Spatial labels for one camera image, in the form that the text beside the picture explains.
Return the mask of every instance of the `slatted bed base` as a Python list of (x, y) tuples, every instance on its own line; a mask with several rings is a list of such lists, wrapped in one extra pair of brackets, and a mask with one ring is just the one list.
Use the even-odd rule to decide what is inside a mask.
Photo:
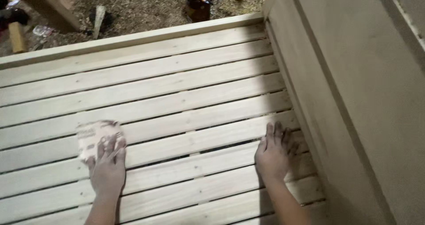
[(276, 224), (254, 153), (279, 120), (301, 144), (288, 188), (313, 224), (328, 224), (262, 24), (8, 68), (0, 78), (0, 224), (84, 223), (94, 192), (75, 127), (99, 119), (120, 121), (128, 141), (120, 223)]

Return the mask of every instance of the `wooden post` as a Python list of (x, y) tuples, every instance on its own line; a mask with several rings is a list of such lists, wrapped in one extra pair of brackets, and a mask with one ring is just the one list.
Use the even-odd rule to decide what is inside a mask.
[(62, 32), (76, 32), (79, 22), (58, 0), (24, 0)]

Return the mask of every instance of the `dusty floor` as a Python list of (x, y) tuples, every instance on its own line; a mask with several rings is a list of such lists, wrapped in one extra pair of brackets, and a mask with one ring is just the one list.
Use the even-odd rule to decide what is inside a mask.
[[(211, 7), (211, 19), (219, 19), (260, 11), (264, 0), (213, 1), (215, 5)], [(183, 14), (185, 4), (186, 0), (77, 0), (70, 10), (80, 20), (82, 32), (61, 34), (54, 31), (39, 49), (92, 40), (93, 25), (89, 15), (97, 5), (104, 5), (111, 16), (110, 26), (99, 35), (99, 39), (102, 39), (188, 24), (189, 21)], [(24, 28), (31, 50), (43, 39), (34, 35), (32, 29), (36, 25), (48, 25), (48, 21), (25, 3), (20, 2), (18, 6), (26, 10), (32, 18), (29, 25)], [(0, 35), (0, 56), (11, 54), (12, 47), (6, 30)]]

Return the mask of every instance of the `light wood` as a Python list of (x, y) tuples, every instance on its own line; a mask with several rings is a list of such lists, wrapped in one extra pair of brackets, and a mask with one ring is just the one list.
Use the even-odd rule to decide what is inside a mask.
[[(305, 206), (312, 216), (313, 225), (324, 225), (323, 216), (326, 215), (326, 203), (315, 203)], [(87, 214), (80, 212), (82, 208), (56, 213), (40, 218), (19, 222), (19, 225), (54, 225), (61, 222), (63, 225), (83, 224)], [(154, 225), (154, 224), (205, 224), (221, 225), (241, 221), (267, 212), (272, 212), (273, 207), (265, 189), (254, 190), (220, 200), (208, 202), (203, 205), (180, 209), (157, 216), (140, 219), (128, 223), (129, 225)]]
[[(231, 28), (230, 30), (234, 30), (235, 27), (254, 25), (261, 22), (262, 20), (263, 20), (263, 16), (261, 13), (253, 13), (253, 14), (246, 14), (241, 16), (226, 17), (226, 18), (211, 20), (211, 21), (203, 21), (203, 22), (181, 25), (176, 27), (163, 28), (163, 29), (158, 29), (153, 31), (140, 32), (140, 33), (125, 35), (125, 36), (112, 37), (112, 38), (107, 38), (107, 39), (102, 39), (97, 41), (90, 41), (86, 43), (66, 45), (66, 46), (61, 46), (56, 48), (45, 49), (41, 51), (35, 51), (35, 52), (23, 54), (23, 55), (3, 57), (2, 61), (0, 62), (0, 68), (5, 69), (5, 68), (29, 65), (33, 63), (39, 63), (39, 62), (48, 62), (51, 60), (57, 60), (57, 59), (61, 59), (61, 58), (69, 57), (69, 56), (95, 53), (95, 52), (105, 51), (105, 50), (111, 51), (118, 48), (131, 47), (131, 46), (141, 45), (146, 43), (154, 43), (154, 42), (169, 40), (169, 39), (178, 38), (178, 37), (188, 37), (188, 36), (197, 35), (201, 33), (202, 35), (205, 35), (209, 32), (225, 30), (229, 28)], [(226, 41), (228, 37), (217, 37), (216, 39), (220, 39), (220, 41)], [(196, 45), (195, 48), (197, 46), (203, 45), (202, 48), (205, 49), (205, 46), (209, 45), (210, 43), (205, 43), (202, 40), (200, 42), (193, 40), (191, 43), (187, 43), (187, 45), (195, 44)], [(149, 51), (150, 53), (153, 53), (152, 48), (143, 47), (143, 46), (142, 48), (145, 48), (145, 49), (139, 50), (139, 52)], [(163, 51), (167, 51), (170, 49), (171, 49), (170, 47), (167, 47)]]
[[(191, 134), (178, 135), (128, 147), (129, 152), (126, 158), (126, 165), (136, 166), (152, 163), (175, 156), (255, 139), (265, 134), (265, 127), (268, 122), (275, 121), (281, 121), (285, 126), (291, 128), (296, 128), (297, 126), (297, 123), (293, 123), (293, 121), (296, 121), (295, 114), (289, 111), (200, 130)], [(305, 141), (302, 139), (302, 133), (298, 132), (296, 135), (295, 138), (299, 138), (298, 142), (303, 147), (306, 147)], [(74, 138), (65, 138), (3, 151), (0, 153), (1, 165), (6, 169), (16, 169), (74, 157), (78, 155), (78, 149), (75, 146), (76, 142)], [(47, 167), (48, 165), (40, 167), (39, 169), (35, 168), (33, 170), (8, 173), (4, 175), (5, 179), (1, 179), (1, 181), (14, 181), (14, 178), (19, 178), (21, 174), (25, 174), (24, 176), (29, 176), (29, 174), (37, 175), (34, 170), (40, 171), (41, 174), (46, 174), (43, 171), (44, 168)], [(57, 175), (56, 178), (58, 178), (59, 181), (62, 180), (62, 176), (60, 175)], [(44, 181), (34, 181), (31, 183), (31, 187), (40, 187), (40, 184), (44, 184)]]
[(9, 121), (16, 121), (17, 119), (19, 121), (32, 121), (243, 79), (277, 70), (278, 67), (274, 57), (266, 56), (3, 107), (0, 108), (0, 117)]
[(379, 0), (300, 1), (395, 222), (422, 224), (424, 65)]
[(275, 52), (280, 53), (279, 66), (297, 103), (301, 128), (326, 179), (323, 184), (334, 222), (385, 224), (385, 207), (375, 194), (379, 188), (369, 181), (294, 0), (275, 0), (269, 20), (268, 32)]
[(23, 53), (28, 51), (28, 45), (25, 39), (22, 25), (19, 22), (13, 22), (8, 25), (10, 41), (12, 43), (13, 53)]
[[(283, 87), (284, 83), (281, 76), (278, 73), (274, 73), (200, 88), (197, 90), (175, 93), (163, 97), (156, 97), (138, 102), (19, 125), (9, 128), (8, 132), (5, 134), (23, 134), (25, 135), (25, 138), (32, 138), (32, 141), (55, 138), (63, 135), (74, 134), (75, 128), (79, 123), (96, 121), (101, 118), (109, 118), (120, 121), (121, 123), (128, 123), (164, 114), (171, 114), (178, 111), (186, 111), (230, 100), (274, 92), (282, 89)], [(60, 145), (53, 145), (53, 147), (48, 146), (51, 143), (52, 142), (45, 142), (43, 143), (45, 144), (44, 146), (42, 144), (36, 144), (1, 152), (0, 171), (4, 172), (66, 158), (52, 157), (54, 156), (53, 151), (60, 151), (62, 153), (68, 150)], [(59, 140), (57, 143), (64, 144), (65, 146), (67, 145), (67, 143), (62, 142), (62, 140)], [(34, 152), (40, 152), (40, 155), (34, 157)], [(68, 157), (75, 155), (74, 152), (67, 154)]]
[[(2, 215), (0, 222), (9, 222), (19, 218), (36, 216), (49, 211), (66, 207), (70, 208), (84, 204), (87, 201), (92, 201), (94, 199), (94, 192), (90, 187), (90, 182), (86, 180), (86, 182), (77, 184), (85, 184), (85, 187), (90, 189), (81, 190), (81, 188), (72, 188), (73, 184), (69, 184), (54, 189), (0, 200), (0, 204), (2, 204), (0, 206), (0, 214)], [(259, 186), (255, 167), (249, 166), (214, 176), (132, 194), (121, 199), (120, 222), (257, 189)], [(309, 192), (303, 192), (303, 187), (305, 188), (306, 186)], [(289, 183), (288, 187), (294, 187), (291, 190), (299, 194), (296, 197), (299, 198), (298, 202), (300, 203), (314, 201), (323, 197), (320, 184), (315, 177), (308, 177)], [(60, 194), (66, 195), (67, 199), (58, 199)]]
[[(314, 203), (312, 205), (304, 206), (303, 209), (307, 210), (308, 213), (310, 214), (312, 225), (330, 225), (331, 224), (331, 221), (329, 220), (329, 217), (327, 215), (326, 204), (324, 202)], [(279, 225), (279, 221), (278, 221), (277, 215), (272, 214), (272, 215), (267, 215), (267, 216), (263, 216), (259, 218), (250, 219), (244, 222), (238, 222), (235, 224), (237, 225)]]
[(94, 52), (79, 56), (71, 56), (63, 59), (56, 59), (54, 61), (46, 61), (18, 68), (0, 70), (0, 77), (2, 78), (0, 86), (48, 79), (56, 76), (70, 75), (116, 65), (125, 65), (159, 57), (206, 50), (237, 43), (246, 43), (259, 40), (264, 37), (265, 33), (261, 26), (248, 26), (204, 33), (190, 37), (169, 39), (155, 43), (117, 48), (114, 50)]
[(58, 0), (24, 1), (46, 18), (57, 30), (62, 32), (76, 32), (79, 30), (78, 19)]
[(265, 40), (242, 43), (6, 87), (0, 90), (0, 98), (4, 104), (21, 103), (271, 53)]
[[(240, 168), (217, 175), (194, 179), (188, 182), (174, 184), (154, 190), (132, 194), (121, 199), (120, 222), (126, 222), (161, 212), (210, 201), (233, 194), (257, 189), (260, 187), (258, 175), (254, 166)], [(288, 187), (295, 194), (300, 203), (317, 200), (323, 197), (320, 184), (315, 177), (307, 177), (288, 183)], [(55, 200), (57, 206), (62, 206), (64, 201)], [(36, 207), (27, 206), (26, 211), (20, 211), (19, 217), (30, 216), (40, 211), (51, 208), (57, 209), (52, 204), (39, 204)], [(90, 207), (84, 207), (81, 213), (86, 213)], [(16, 219), (17, 215), (11, 213), (2, 216), (2, 222)]]
[(407, 13), (413, 25), (419, 29), (422, 34), (425, 33), (425, 18), (423, 16), (425, 1), (424, 0), (399, 0), (403, 10)]
[[(254, 97), (242, 101), (236, 101), (199, 110), (192, 110), (170, 116), (146, 120), (134, 124), (126, 124), (122, 126), (122, 130), (125, 134), (127, 142), (131, 144), (137, 141), (146, 141), (167, 135), (178, 134), (185, 131), (205, 128), (216, 124), (223, 124), (239, 119), (268, 114), (275, 111), (287, 110), (290, 109), (291, 106), (292, 105), (289, 102), (288, 95), (286, 93), (279, 92), (267, 96)], [(295, 119), (293, 120), (294, 121), (288, 123), (288, 126), (296, 128), (296, 125), (298, 123), (295, 121)], [(75, 148), (77, 148), (76, 145), (77, 138), (73, 138), (73, 143), (69, 146), (74, 146)], [(82, 173), (81, 171), (79, 171), (80, 166), (76, 166), (76, 164), (73, 164), (72, 168), (72, 170), (76, 171), (77, 174)], [(43, 177), (51, 177), (51, 179), (55, 181), (53, 184), (51, 184), (49, 180), (39, 180), (33, 183), (16, 184), (16, 182), (19, 181), (19, 178), (15, 177), (15, 179), (11, 179), (11, 177), (14, 177), (13, 174), (15, 173), (13, 173), (11, 176), (8, 176), (7, 174), (5, 175), (5, 177), (0, 176), (0, 178), (2, 178), (0, 180), (0, 183), (3, 187), (0, 194), (6, 196), (18, 192), (24, 192), (34, 188), (39, 188), (40, 184), (44, 184), (45, 186), (54, 185), (61, 182), (61, 180), (58, 181), (58, 179), (61, 179), (64, 176), (66, 178), (67, 176), (66, 174), (58, 174), (56, 177), (56, 173), (41, 173)]]

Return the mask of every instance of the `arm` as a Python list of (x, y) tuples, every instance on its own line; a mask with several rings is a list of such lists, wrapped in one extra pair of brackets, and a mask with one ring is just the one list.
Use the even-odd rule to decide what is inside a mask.
[(282, 130), (277, 122), (267, 125), (267, 134), (258, 145), (255, 153), (255, 162), (258, 173), (272, 200), (279, 222), (285, 225), (309, 225), (310, 217), (301, 208), (294, 196), (290, 193), (284, 178), (289, 170), (289, 159), (298, 149), (293, 141), (289, 129)]
[(98, 146), (98, 159), (89, 158), (87, 165), (96, 198), (85, 225), (115, 224), (116, 207), (125, 181), (125, 141), (113, 151), (116, 137)]

